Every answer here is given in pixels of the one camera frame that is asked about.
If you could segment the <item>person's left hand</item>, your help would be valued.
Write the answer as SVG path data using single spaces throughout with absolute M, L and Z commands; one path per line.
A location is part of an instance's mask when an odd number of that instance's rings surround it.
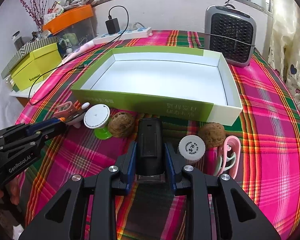
M 0 190 L 0 198 L 7 195 L 10 198 L 10 201 L 14 205 L 18 205 L 20 201 L 20 187 L 18 178 L 12 179 L 5 187 L 7 193 L 4 193 Z

